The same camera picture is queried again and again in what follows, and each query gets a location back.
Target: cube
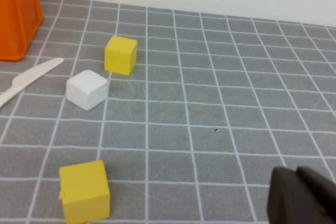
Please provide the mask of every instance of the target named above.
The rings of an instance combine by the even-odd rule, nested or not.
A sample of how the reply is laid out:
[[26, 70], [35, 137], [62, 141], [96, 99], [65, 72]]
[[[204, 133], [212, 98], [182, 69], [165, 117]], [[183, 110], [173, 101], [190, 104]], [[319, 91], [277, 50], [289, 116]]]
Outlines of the cube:
[[99, 74], [84, 70], [67, 81], [66, 97], [84, 110], [91, 110], [108, 95], [108, 81]]
[[129, 76], [136, 62], [138, 42], [112, 36], [105, 47], [105, 71]]
[[59, 168], [66, 223], [96, 221], [110, 216], [110, 189], [102, 160]]

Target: table surface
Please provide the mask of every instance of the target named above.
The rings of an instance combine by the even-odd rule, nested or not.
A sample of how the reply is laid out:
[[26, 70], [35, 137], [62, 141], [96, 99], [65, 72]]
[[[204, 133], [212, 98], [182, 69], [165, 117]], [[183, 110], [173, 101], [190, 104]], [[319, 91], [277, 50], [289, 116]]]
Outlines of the table surface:
[[[41, 0], [26, 56], [0, 63], [0, 91], [65, 62], [0, 109], [0, 222], [63, 222], [58, 168], [102, 159], [109, 223], [267, 223], [275, 166], [336, 177], [336, 29], [299, 23]], [[104, 71], [114, 34], [138, 40], [131, 76]], [[91, 111], [69, 77], [109, 81]]]

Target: white block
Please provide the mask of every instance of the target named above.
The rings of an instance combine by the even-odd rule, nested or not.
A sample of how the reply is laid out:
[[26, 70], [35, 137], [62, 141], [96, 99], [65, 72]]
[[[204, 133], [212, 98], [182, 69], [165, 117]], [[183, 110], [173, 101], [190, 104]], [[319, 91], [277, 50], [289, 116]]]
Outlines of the white block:
[[107, 98], [108, 88], [107, 79], [91, 70], [84, 70], [67, 81], [66, 96], [82, 109], [91, 110]]

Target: yellow block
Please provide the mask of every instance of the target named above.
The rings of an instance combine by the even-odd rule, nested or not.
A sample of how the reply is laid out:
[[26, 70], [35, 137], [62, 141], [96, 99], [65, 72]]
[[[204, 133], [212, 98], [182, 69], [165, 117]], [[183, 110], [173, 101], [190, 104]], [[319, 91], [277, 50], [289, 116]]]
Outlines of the yellow block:
[[84, 223], [110, 216], [110, 189], [102, 160], [59, 169], [66, 223]]
[[112, 36], [105, 47], [105, 71], [129, 76], [136, 62], [138, 41]]

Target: orange plastic basket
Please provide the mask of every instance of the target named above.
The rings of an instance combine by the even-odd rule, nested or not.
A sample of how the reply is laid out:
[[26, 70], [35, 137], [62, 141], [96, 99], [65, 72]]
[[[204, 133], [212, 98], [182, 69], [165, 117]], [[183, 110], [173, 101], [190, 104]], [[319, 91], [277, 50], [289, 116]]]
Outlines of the orange plastic basket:
[[39, 0], [0, 0], [0, 60], [20, 60], [43, 19]]

